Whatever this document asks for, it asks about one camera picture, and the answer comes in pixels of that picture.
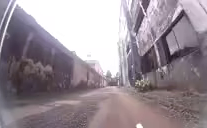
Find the gravel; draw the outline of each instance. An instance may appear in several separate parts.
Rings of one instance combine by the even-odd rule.
[[[207,94],[183,91],[155,90],[140,93],[134,88],[125,92],[167,112],[166,117],[183,122],[185,128],[207,128]]]
[[[87,128],[88,120],[97,111],[95,99],[86,99],[80,105],[64,105],[47,112],[18,120],[6,128]]]

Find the dirt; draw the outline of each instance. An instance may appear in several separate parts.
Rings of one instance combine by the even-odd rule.
[[[62,96],[41,104],[27,104],[12,111],[18,118],[7,128],[182,128],[182,122],[166,117],[157,106],[138,100],[132,91],[106,87]]]
[[[138,100],[167,112],[166,117],[180,120],[185,128],[207,127],[207,93],[155,90],[146,93],[123,88]]]

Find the bush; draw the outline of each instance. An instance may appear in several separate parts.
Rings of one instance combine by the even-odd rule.
[[[146,92],[146,91],[152,90],[153,86],[149,80],[142,79],[142,80],[137,80],[135,82],[135,88],[139,92]]]
[[[18,93],[28,88],[28,90],[34,88],[35,90],[47,90],[51,86],[54,76],[50,65],[43,66],[41,62],[34,63],[32,59],[28,58],[21,58],[17,61],[14,57],[9,62],[8,73]]]

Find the alley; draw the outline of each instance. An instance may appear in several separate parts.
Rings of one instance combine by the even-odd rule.
[[[164,113],[117,87],[73,93],[52,101],[31,102],[12,111],[9,128],[180,128]]]

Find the tree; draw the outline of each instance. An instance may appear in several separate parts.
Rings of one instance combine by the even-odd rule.
[[[112,73],[108,70],[106,73],[106,78],[111,79],[112,78]]]
[[[116,78],[119,78],[119,73],[118,73],[118,72],[116,73],[115,77],[116,77]]]

